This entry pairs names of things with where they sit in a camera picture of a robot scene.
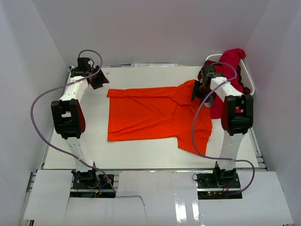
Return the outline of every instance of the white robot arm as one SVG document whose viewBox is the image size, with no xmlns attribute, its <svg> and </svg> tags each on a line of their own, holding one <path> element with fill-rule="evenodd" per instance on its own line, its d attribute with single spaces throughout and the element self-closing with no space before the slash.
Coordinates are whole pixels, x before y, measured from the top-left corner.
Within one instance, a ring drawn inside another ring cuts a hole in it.
<svg viewBox="0 0 301 226">
<path fill-rule="evenodd" d="M 104 83 L 109 83 L 101 70 L 89 79 L 76 82 L 98 71 L 99 66 L 94 68 L 92 65 L 94 63 L 89 58 L 79 57 L 78 67 L 71 68 L 68 77 L 69 82 L 74 83 L 65 89 L 63 96 L 58 101 L 51 103 L 56 132 L 65 139 L 71 152 L 90 166 L 95 164 L 85 143 L 86 122 L 79 103 L 89 85 L 93 89 L 97 89 L 102 87 Z M 97 181 L 95 170 L 88 168 L 78 160 L 75 162 L 76 171 L 72 173 L 87 186 L 94 186 Z"/>
<path fill-rule="evenodd" d="M 211 90 L 227 81 L 222 74 L 215 73 L 213 65 L 204 66 L 202 74 L 202 82 L 195 82 L 192 99 L 204 99 Z M 219 157 L 236 159 L 240 143 L 253 125 L 253 98 L 237 91 L 230 82 L 219 87 L 215 93 L 224 102 L 221 118 L 224 140 Z M 229 160 L 217 160 L 217 165 L 224 171 L 231 171 L 236 167 L 236 163 Z"/>
</svg>

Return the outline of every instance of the white table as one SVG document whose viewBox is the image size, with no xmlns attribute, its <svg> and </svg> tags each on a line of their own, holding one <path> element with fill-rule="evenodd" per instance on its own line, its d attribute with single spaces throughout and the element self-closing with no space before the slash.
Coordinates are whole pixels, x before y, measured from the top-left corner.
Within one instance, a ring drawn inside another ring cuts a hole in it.
<svg viewBox="0 0 301 226">
<path fill-rule="evenodd" d="M 177 139 L 150 139 L 108 142 L 109 98 L 108 89 L 130 89 L 178 86 L 187 80 L 196 79 L 200 67 L 123 67 L 103 68 L 110 81 L 103 88 L 93 90 L 89 87 L 80 105 L 86 119 L 85 137 L 88 150 L 97 167 L 102 169 L 195 169 L 212 168 L 215 161 L 204 159 L 193 153 L 179 149 Z M 206 154 L 220 155 L 223 129 L 220 120 L 213 120 L 213 130 L 207 144 Z M 254 142 L 248 132 L 239 148 L 237 159 L 247 159 L 255 167 Z M 53 133 L 51 143 L 70 151 L 61 135 Z M 245 162 L 238 162 L 237 167 L 249 168 Z M 44 169 L 74 169 L 72 157 L 49 149 Z"/>
</svg>

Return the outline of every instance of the red garment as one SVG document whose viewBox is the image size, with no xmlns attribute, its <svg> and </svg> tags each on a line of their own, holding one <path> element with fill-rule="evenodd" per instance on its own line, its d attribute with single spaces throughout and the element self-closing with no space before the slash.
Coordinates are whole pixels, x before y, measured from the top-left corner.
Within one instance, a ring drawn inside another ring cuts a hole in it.
<svg viewBox="0 0 301 226">
<path fill-rule="evenodd" d="M 230 64 L 234 69 L 238 70 L 239 61 L 246 56 L 242 49 L 236 48 L 231 49 L 223 53 L 219 62 L 224 62 Z M 213 62 L 205 62 L 205 65 L 211 64 Z M 214 65 L 216 73 L 222 73 L 227 79 L 233 78 L 235 76 L 234 71 L 227 65 Z M 202 78 L 202 74 L 198 74 L 198 79 Z M 238 75 L 236 79 L 231 81 L 231 85 L 239 92 L 244 93 L 244 86 L 241 83 L 241 77 Z M 210 107 L 210 115 L 212 119 L 220 119 L 222 117 L 222 106 L 223 101 L 215 95 L 215 100 Z"/>
<path fill-rule="evenodd" d="M 178 147 L 197 154 L 191 141 L 199 99 L 191 102 L 195 80 L 178 87 L 110 89 L 108 140 L 137 140 L 177 137 Z M 211 135 L 208 107 L 202 107 L 195 128 L 195 141 L 201 153 Z"/>
</svg>

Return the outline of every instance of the purple cable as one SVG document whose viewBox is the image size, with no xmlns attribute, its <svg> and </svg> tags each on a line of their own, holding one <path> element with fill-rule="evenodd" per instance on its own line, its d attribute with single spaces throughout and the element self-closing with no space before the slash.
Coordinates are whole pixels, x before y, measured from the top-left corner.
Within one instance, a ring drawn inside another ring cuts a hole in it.
<svg viewBox="0 0 301 226">
<path fill-rule="evenodd" d="M 237 162 L 238 162 L 238 161 L 244 161 L 244 162 L 247 162 L 247 163 L 249 163 L 249 164 L 251 165 L 252 170 L 253 170 L 253 174 L 252 174 L 252 178 L 251 178 L 250 182 L 248 183 L 248 185 L 247 185 L 245 188 L 243 188 L 243 189 L 241 189 L 240 191 L 238 191 L 238 192 L 229 193 L 229 194 L 239 194 L 239 193 L 242 193 L 243 191 L 245 191 L 245 190 L 251 185 L 251 183 L 253 182 L 254 177 L 255 177 L 255 167 L 254 167 L 254 165 L 253 165 L 249 160 L 244 160 L 244 159 L 237 160 L 237 159 L 231 159 L 231 158 L 218 158 L 218 157 L 210 157 L 210 156 L 206 156 L 206 155 L 202 154 L 202 153 L 198 150 L 198 148 L 197 148 L 197 146 L 196 146 L 196 143 L 195 143 L 195 140 L 194 140 L 194 129 L 195 129 L 195 126 L 196 126 L 198 114 L 199 114 L 199 111 L 201 110 L 202 106 L 203 106 L 204 103 L 206 102 L 206 100 L 207 100 L 207 99 L 208 99 L 208 98 L 209 98 L 209 97 L 210 97 L 210 96 L 211 96 L 211 95 L 212 95 L 219 87 L 221 87 L 223 84 L 225 84 L 226 82 L 232 81 L 232 80 L 236 79 L 236 77 L 237 77 L 237 72 L 236 72 L 236 70 L 235 70 L 230 64 L 223 63 L 223 62 L 216 62 L 216 63 L 213 63 L 213 65 L 216 65 L 216 64 L 222 64 L 222 65 L 227 65 L 227 66 L 229 66 L 229 67 L 234 71 L 235 76 L 234 76 L 233 78 L 230 78 L 230 79 L 228 79 L 228 80 L 222 82 L 221 84 L 219 84 L 219 85 L 218 85 L 216 88 L 214 88 L 214 89 L 213 89 L 213 90 L 205 97 L 205 99 L 202 101 L 200 107 L 199 107 L 198 110 L 197 110 L 196 116 L 194 117 L 193 124 L 192 124 L 192 133 L 191 133 L 191 136 L 192 136 L 192 144 L 193 144 L 195 150 L 197 151 L 197 153 L 198 153 L 200 156 L 202 156 L 203 158 L 206 158 L 206 159 L 213 159 L 213 160 L 237 161 Z"/>
<path fill-rule="evenodd" d="M 83 81 L 83 80 L 85 80 L 85 79 L 89 79 L 89 78 L 93 77 L 94 75 L 97 75 L 97 74 L 100 72 L 100 69 L 101 69 L 101 67 L 102 67 L 102 65 L 103 65 L 103 58 L 102 58 L 102 56 L 101 56 L 99 53 L 97 53 L 96 51 L 94 51 L 94 50 L 91 50 L 91 49 L 85 49 L 85 50 L 80 51 L 79 57 L 80 57 L 80 55 L 81 55 L 83 52 L 87 52 L 87 51 L 88 51 L 88 52 L 96 53 L 96 54 L 99 56 L 99 58 L 100 58 L 100 66 L 99 66 L 99 69 L 97 70 L 97 72 L 95 72 L 94 74 L 91 74 L 91 75 L 89 75 L 89 76 L 87 76 L 87 77 L 85 77 L 85 78 L 78 79 L 78 80 L 76 80 L 76 81 L 74 81 L 74 82 L 67 83 L 67 84 L 65 84 L 65 85 L 62 85 L 62 86 L 59 86 L 59 87 L 50 89 L 50 90 L 48 90 L 48 91 L 46 91 L 46 92 L 40 94 L 37 98 L 35 98 L 35 100 L 34 100 L 33 103 L 32 103 L 32 106 L 31 106 L 31 108 L 30 108 L 30 118 L 31 118 L 31 120 L 32 120 L 32 124 L 33 124 L 35 130 L 37 131 L 38 135 L 40 136 L 40 138 L 41 138 L 47 145 L 49 145 L 50 147 L 52 147 L 52 148 L 54 148 L 54 149 L 56 149 L 56 150 L 58 150 L 58 151 L 60 151 L 60 152 L 62 152 L 62 153 L 71 155 L 73 158 L 77 159 L 77 160 L 78 160 L 79 162 L 81 162 L 83 165 L 85 165 L 85 166 L 87 166 L 87 167 L 89 167 L 89 168 L 91 168 L 91 169 L 95 169 L 95 170 L 97 170 L 97 171 L 101 171 L 101 172 L 104 174 L 104 176 L 105 176 L 105 178 L 107 179 L 107 181 L 109 182 L 109 184 L 110 184 L 112 190 L 114 191 L 114 193 L 116 193 L 116 190 L 114 189 L 114 187 L 113 187 L 113 185 L 112 185 L 112 183 L 111 183 L 111 180 L 109 179 L 108 175 L 104 172 L 104 170 L 102 170 L 102 169 L 100 169 L 100 168 L 97 168 L 97 167 L 95 167 L 95 166 L 90 166 L 90 165 L 86 164 L 84 161 L 82 161 L 82 160 L 81 160 L 79 157 L 77 157 L 76 155 L 74 155 L 74 154 L 72 154 L 72 153 L 70 153 L 70 152 L 64 151 L 63 149 L 61 149 L 61 148 L 59 148 L 59 147 L 56 147 L 56 146 L 54 146 L 53 144 L 51 144 L 51 143 L 50 143 L 49 141 L 47 141 L 47 139 L 41 134 L 41 132 L 40 132 L 40 130 L 39 130 L 39 128 L 38 128 L 38 126 L 37 126 L 35 120 L 34 120 L 34 117 L 33 117 L 33 108 L 34 108 L 36 102 L 37 102 L 42 96 L 44 96 L 44 95 L 46 95 L 47 93 L 50 93 L 50 92 L 52 92 L 52 91 L 55 91 L 55 90 L 58 90 L 58 89 L 61 89 L 61 88 L 70 86 L 70 85 L 72 85 L 72 84 L 74 84 L 74 83 L 76 83 L 76 82 Z"/>
</svg>

